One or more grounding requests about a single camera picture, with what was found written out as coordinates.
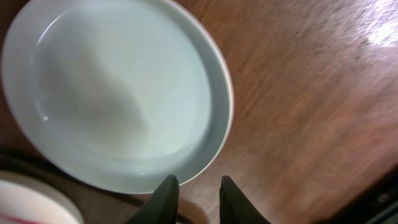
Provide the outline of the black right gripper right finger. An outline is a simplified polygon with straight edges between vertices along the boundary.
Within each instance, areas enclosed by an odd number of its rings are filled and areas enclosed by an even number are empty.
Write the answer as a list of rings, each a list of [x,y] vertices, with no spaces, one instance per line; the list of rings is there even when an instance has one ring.
[[[271,224],[243,194],[229,176],[222,176],[220,187],[221,224]]]

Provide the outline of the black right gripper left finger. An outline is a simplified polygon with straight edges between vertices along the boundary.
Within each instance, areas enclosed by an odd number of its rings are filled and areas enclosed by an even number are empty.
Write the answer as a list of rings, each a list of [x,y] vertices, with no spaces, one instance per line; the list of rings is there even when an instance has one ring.
[[[176,224],[178,199],[178,180],[168,175],[126,224]]]

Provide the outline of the pale green plate red stain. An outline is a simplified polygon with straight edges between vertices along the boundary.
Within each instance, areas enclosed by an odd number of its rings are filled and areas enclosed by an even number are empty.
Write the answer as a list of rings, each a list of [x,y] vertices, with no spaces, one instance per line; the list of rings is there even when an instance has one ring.
[[[234,96],[209,32],[175,1],[29,1],[7,30],[4,96],[50,162],[92,186],[185,184],[222,150]]]

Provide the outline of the cream plate with red stain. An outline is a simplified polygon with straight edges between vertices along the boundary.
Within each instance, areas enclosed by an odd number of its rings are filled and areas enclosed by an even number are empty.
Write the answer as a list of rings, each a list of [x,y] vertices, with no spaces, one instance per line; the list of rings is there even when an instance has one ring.
[[[84,222],[78,207],[59,190],[26,175],[1,172],[1,223]]]

